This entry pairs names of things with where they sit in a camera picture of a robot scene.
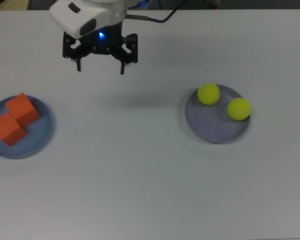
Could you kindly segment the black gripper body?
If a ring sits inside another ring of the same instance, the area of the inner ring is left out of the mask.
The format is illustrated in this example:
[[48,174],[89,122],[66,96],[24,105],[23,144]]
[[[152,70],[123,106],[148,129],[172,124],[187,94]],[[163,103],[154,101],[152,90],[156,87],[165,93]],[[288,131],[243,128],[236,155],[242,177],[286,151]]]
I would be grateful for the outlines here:
[[79,45],[76,47],[77,51],[87,50],[101,50],[105,52],[107,48],[119,49],[123,45],[122,37],[123,22],[119,22],[114,25],[105,26],[88,33],[87,35],[79,39]]

